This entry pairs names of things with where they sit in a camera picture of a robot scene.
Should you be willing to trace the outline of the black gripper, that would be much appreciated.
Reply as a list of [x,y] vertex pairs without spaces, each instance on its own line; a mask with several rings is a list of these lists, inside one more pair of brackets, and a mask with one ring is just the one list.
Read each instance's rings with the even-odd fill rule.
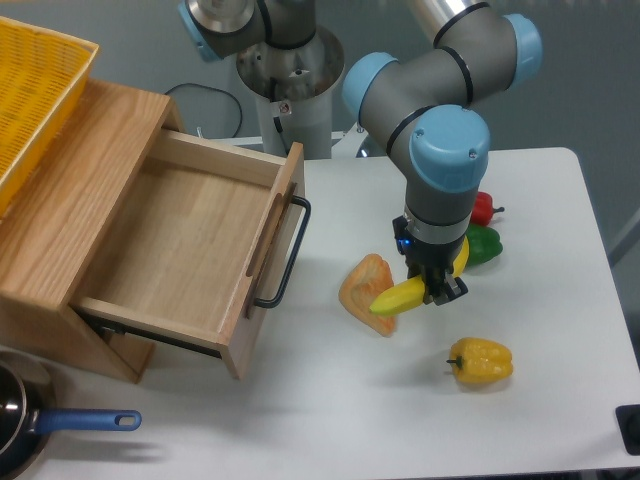
[[[468,287],[458,277],[466,265],[465,236],[447,244],[429,244],[409,231],[409,221],[404,216],[392,221],[398,252],[405,258],[407,277],[420,275],[424,284],[423,302],[445,305],[468,293]],[[439,271],[447,271],[440,286]]]

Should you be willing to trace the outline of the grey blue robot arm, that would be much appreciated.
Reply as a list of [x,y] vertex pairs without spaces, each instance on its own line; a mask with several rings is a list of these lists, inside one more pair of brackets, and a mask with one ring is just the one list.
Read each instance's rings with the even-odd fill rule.
[[453,262],[488,165],[490,132],[472,105],[535,76],[542,41],[529,19],[484,1],[411,7],[431,50],[407,63],[371,53],[351,67],[311,1],[183,1],[178,11],[202,59],[235,58],[268,153],[299,143],[327,156],[330,96],[341,88],[355,121],[405,177],[396,245],[424,283],[424,302],[442,305],[467,291]]

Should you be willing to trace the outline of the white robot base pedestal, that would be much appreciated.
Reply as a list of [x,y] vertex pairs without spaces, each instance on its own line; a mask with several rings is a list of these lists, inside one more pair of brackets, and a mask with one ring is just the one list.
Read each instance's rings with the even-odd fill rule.
[[291,50],[251,46],[237,55],[236,68],[254,95],[264,152],[286,156],[297,142],[307,159],[331,156],[333,91],[344,72],[344,50],[333,33],[319,26]]

